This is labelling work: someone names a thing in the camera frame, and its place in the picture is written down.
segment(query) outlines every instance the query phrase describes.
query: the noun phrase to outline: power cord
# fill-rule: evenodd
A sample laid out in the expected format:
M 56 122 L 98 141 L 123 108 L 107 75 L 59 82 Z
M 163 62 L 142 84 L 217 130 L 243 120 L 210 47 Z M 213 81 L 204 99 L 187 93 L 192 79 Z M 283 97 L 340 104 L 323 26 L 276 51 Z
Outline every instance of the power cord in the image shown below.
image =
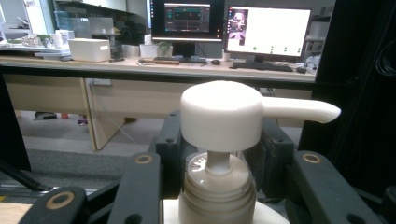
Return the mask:
M 389 56 L 396 51 L 396 39 L 390 41 L 380 52 L 376 59 L 375 68 L 379 74 L 387 77 L 396 77 L 396 69 L 390 62 Z
M 91 87 L 91 90 L 92 90 L 92 92 L 93 92 L 93 94 L 95 94 L 95 95 L 98 95 L 97 93 L 96 93 L 96 89 L 95 89 L 95 87 L 94 87 L 94 83 L 95 83 L 95 81 L 94 80 L 90 80 L 90 82 L 89 82 L 89 85 L 90 85 L 90 87 Z M 127 133 L 127 132 L 125 132 L 122 128 L 121 128 L 121 126 L 120 125 L 118 125 L 117 124 L 117 122 L 113 119 L 113 118 L 111 118 L 110 117 L 110 115 L 108 114 L 108 110 L 107 110 L 107 107 L 106 107 L 106 105 L 103 103 L 103 101 L 101 100 L 101 98 L 100 97 L 98 97 L 98 102 L 99 102 L 99 105 L 102 107 L 102 109 L 105 111 L 105 114 L 106 114 L 106 117 L 127 137 L 127 138 L 129 138 L 129 139 L 131 139 L 132 140 L 132 142 L 134 143 L 134 144 L 136 144 L 136 141 Z

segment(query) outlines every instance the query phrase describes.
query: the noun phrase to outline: desk leg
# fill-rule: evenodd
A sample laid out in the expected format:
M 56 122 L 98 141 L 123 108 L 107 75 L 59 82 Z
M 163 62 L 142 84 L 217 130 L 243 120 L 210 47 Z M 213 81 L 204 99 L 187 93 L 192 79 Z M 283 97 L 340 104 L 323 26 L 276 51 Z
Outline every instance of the desk leg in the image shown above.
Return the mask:
M 31 171 L 20 126 L 9 98 L 3 74 L 0 76 L 0 108 L 0 159 L 17 169 Z

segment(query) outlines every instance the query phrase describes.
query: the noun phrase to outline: white box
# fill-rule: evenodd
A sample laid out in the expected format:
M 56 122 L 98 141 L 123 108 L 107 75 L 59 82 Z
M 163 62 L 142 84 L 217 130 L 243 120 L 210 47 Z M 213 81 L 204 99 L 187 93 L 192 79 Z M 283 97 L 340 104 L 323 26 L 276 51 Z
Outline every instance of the white box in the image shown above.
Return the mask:
M 157 45 L 140 45 L 140 57 L 142 58 L 155 58 L 158 56 Z
M 76 38 L 70 39 L 68 43 L 74 61 L 99 63 L 111 58 L 108 40 Z

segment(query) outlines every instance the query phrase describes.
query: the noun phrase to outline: black cable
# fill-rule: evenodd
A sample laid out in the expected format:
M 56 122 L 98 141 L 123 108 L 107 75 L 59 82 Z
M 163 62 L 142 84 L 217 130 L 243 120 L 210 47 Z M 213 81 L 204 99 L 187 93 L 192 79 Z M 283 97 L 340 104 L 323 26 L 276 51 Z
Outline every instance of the black cable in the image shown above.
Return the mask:
M 389 59 L 393 50 L 396 50 L 396 39 L 390 41 L 381 51 L 379 52 L 378 58 L 376 59 L 375 68 L 379 74 L 387 77 L 396 77 L 396 69 L 392 67 L 392 63 Z

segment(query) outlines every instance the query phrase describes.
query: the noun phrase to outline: monitor screen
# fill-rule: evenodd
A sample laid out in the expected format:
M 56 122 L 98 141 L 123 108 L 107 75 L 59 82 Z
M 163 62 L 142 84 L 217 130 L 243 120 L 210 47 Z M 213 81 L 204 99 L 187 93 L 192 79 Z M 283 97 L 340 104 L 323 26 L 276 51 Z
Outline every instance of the monitor screen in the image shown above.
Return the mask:
M 224 0 L 152 0 L 154 41 L 222 42 Z
M 302 56 L 311 10 L 229 6 L 225 51 L 255 54 L 257 61 Z

